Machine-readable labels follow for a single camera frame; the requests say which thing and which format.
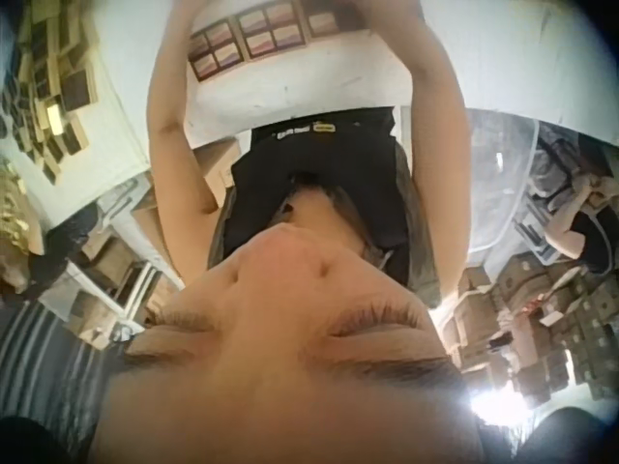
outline woman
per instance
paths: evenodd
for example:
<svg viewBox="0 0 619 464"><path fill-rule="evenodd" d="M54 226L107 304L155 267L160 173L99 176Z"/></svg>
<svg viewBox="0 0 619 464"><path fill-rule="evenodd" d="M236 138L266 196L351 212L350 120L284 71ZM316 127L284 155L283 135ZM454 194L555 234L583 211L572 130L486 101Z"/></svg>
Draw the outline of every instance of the woman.
<svg viewBox="0 0 619 464"><path fill-rule="evenodd" d="M95 462L477 462L465 388L427 313L467 257L469 128L419 3L355 2L411 72L414 179L391 138L316 121L254 147L221 210L183 130L192 21L206 3L175 1L148 106L163 233L187 288L129 349ZM260 184L253 163L276 171L282 152L294 159L288 183ZM342 165L359 152L361 180L323 152ZM363 177L372 169L375 181ZM394 203L372 204L387 190Z"/></svg>
<svg viewBox="0 0 619 464"><path fill-rule="evenodd" d="M609 201L619 196L619 185L612 178L585 175L575 180L575 191L548 223L545 238L590 273L605 276L616 267L619 218Z"/></svg>

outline closed eye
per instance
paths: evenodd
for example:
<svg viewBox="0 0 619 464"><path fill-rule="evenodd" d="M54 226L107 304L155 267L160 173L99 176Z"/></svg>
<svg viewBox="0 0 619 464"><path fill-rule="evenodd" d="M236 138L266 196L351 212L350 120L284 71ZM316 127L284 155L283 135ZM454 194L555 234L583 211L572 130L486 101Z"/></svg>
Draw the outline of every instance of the closed eye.
<svg viewBox="0 0 619 464"><path fill-rule="evenodd" d="M403 307L373 305L346 312L330 330L330 335L344 338L397 329L417 329L417 315L410 305Z"/></svg>
<svg viewBox="0 0 619 464"><path fill-rule="evenodd" d="M154 327L172 329L189 334L215 332L216 327L203 312L168 310L155 317Z"/></svg>

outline eyebrow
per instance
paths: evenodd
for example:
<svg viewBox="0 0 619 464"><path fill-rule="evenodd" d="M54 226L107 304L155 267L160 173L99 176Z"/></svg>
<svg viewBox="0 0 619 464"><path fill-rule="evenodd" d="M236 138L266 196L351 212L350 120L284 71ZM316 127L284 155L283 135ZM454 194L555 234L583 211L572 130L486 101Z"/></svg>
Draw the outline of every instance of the eyebrow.
<svg viewBox="0 0 619 464"><path fill-rule="evenodd" d="M170 353L126 354L122 372L179 368L191 364L199 357L189 351ZM451 393L465 393L466 384L456 366L448 359L396 360L396 361L333 361L323 358L303 357L310 370L334 378L356 379L363 382L389 385L406 389L439 389Z"/></svg>

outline raised arm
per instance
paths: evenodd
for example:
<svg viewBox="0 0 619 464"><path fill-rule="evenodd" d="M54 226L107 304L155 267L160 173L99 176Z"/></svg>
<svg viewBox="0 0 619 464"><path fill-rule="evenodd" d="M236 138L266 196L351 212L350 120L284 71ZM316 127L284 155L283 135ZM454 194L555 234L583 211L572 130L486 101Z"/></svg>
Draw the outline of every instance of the raised arm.
<svg viewBox="0 0 619 464"><path fill-rule="evenodd" d="M471 228L471 138L456 73L419 0L358 0L413 79L413 181L424 206L443 296L466 266Z"/></svg>
<svg viewBox="0 0 619 464"><path fill-rule="evenodd" d="M186 284L206 269L218 209L184 130L192 22L205 4L205 0L174 1L151 79L147 109L163 236Z"/></svg>

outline forehead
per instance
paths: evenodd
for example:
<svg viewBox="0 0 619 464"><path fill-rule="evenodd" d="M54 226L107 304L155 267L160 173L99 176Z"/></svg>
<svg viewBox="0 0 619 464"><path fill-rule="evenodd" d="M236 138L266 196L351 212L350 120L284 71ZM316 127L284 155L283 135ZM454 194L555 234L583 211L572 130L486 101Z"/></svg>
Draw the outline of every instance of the forehead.
<svg viewBox="0 0 619 464"><path fill-rule="evenodd" d="M427 448L437 440L476 441L470 413L435 392L303 374L227 388L204 382L190 369L130 375L114 383L104 408L100 447L128 450L133 462L165 462L158 459L179 452L188 453L188 459L192 453L237 455L245 462L243 452L276 456L326 450L354 456L355 462L380 462L388 455L391 461L382 462L399 462L445 452ZM374 460L366 461L370 455Z"/></svg>

